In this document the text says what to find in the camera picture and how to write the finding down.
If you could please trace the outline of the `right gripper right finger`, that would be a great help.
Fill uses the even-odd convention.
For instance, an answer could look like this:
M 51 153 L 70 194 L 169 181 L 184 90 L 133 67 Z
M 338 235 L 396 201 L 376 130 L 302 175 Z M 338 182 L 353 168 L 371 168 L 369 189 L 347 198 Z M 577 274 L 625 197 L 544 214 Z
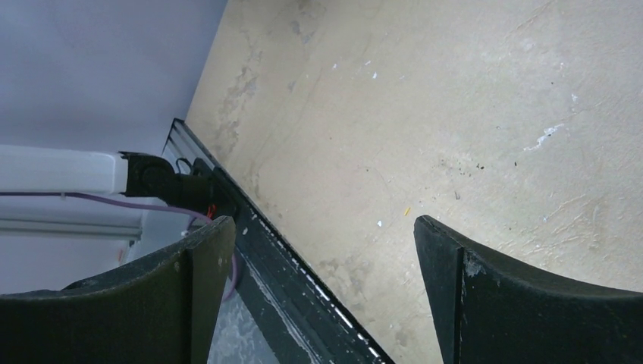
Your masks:
M 640 363 L 642 295 L 536 268 L 428 215 L 414 238 L 445 363 Z

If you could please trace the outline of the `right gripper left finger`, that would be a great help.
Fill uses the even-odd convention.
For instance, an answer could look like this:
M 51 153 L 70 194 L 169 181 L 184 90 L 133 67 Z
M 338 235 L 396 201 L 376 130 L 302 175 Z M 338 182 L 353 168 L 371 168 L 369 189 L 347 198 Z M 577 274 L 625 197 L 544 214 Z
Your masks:
M 205 363 L 231 256 L 223 216 L 62 290 L 1 297 L 3 363 Z

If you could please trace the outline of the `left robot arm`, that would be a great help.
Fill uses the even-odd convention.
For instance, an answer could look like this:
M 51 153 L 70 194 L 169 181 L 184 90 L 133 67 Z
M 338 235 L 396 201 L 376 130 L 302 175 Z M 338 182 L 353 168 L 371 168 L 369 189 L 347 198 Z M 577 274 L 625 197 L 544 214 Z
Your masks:
M 88 152 L 31 146 L 1 147 L 3 196 L 156 198 L 166 211 L 194 218 L 234 217 L 237 204 L 222 170 L 197 158 L 182 173 L 162 157 L 139 152 Z

